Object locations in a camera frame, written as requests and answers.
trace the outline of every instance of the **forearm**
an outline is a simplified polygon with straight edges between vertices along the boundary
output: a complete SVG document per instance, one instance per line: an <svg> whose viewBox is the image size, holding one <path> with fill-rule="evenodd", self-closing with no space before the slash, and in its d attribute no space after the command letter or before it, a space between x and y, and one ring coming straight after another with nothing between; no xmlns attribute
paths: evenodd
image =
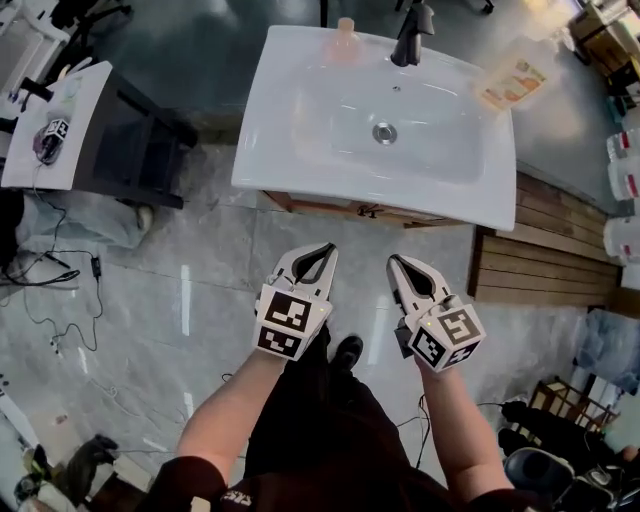
<svg viewBox="0 0 640 512"><path fill-rule="evenodd" d="M464 501L512 487L495 434L456 369L421 369L433 440L449 487Z"/></svg>
<svg viewBox="0 0 640 512"><path fill-rule="evenodd" d="M253 352L229 382L198 407L182 433L178 455L209 460L228 482L285 363L285 359Z"/></svg>

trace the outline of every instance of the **white container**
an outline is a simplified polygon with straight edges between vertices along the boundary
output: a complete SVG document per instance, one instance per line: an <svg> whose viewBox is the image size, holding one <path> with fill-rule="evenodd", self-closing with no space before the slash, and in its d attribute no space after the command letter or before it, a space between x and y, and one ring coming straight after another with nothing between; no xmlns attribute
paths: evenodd
<svg viewBox="0 0 640 512"><path fill-rule="evenodd" d="M328 62L334 64L353 64L362 53L362 41L354 32L355 23L351 18L340 18L338 28L325 46Z"/></svg>
<svg viewBox="0 0 640 512"><path fill-rule="evenodd" d="M614 160L607 169L613 197L618 201L640 197L640 156Z"/></svg>
<svg viewBox="0 0 640 512"><path fill-rule="evenodd" d="M604 226L604 248L625 263L640 263L640 217L609 219Z"/></svg>
<svg viewBox="0 0 640 512"><path fill-rule="evenodd" d="M612 162L629 156L640 156L640 130L632 128L609 137L607 153Z"/></svg>
<svg viewBox="0 0 640 512"><path fill-rule="evenodd" d="M506 110L537 94L557 74L556 52L557 46L551 41L517 37L475 85L478 97Z"/></svg>
<svg viewBox="0 0 640 512"><path fill-rule="evenodd" d="M640 128L640 107L633 107L627 110L627 113L622 118L622 128L625 131Z"/></svg>

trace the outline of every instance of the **black faucet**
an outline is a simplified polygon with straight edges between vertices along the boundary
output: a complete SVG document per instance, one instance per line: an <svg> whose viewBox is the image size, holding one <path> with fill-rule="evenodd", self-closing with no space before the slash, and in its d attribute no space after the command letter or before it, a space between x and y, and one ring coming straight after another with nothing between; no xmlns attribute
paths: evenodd
<svg viewBox="0 0 640 512"><path fill-rule="evenodd" d="M435 34L431 20L433 14L433 9L423 3L414 3L411 6L391 54L391 62L396 66L403 68L409 64L417 66L420 63L422 34Z"/></svg>

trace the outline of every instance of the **sink basin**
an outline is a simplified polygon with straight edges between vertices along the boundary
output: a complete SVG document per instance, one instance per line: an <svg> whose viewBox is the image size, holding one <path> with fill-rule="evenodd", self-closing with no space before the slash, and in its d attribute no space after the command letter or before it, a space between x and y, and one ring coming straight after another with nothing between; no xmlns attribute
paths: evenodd
<svg viewBox="0 0 640 512"><path fill-rule="evenodd" d="M233 184L513 229L511 115L478 102L481 70L427 48L418 66L399 68L394 40L359 35L357 63L341 65L325 58L332 30L270 28Z"/></svg>

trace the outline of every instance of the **faucet handle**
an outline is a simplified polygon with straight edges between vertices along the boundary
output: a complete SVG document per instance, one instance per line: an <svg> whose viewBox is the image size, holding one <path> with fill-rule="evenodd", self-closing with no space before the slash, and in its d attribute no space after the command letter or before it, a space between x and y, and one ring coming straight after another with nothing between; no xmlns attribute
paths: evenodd
<svg viewBox="0 0 640 512"><path fill-rule="evenodd" d="M416 13L416 28L421 34L434 35L436 31L433 28L433 9L426 4L413 4L411 9Z"/></svg>

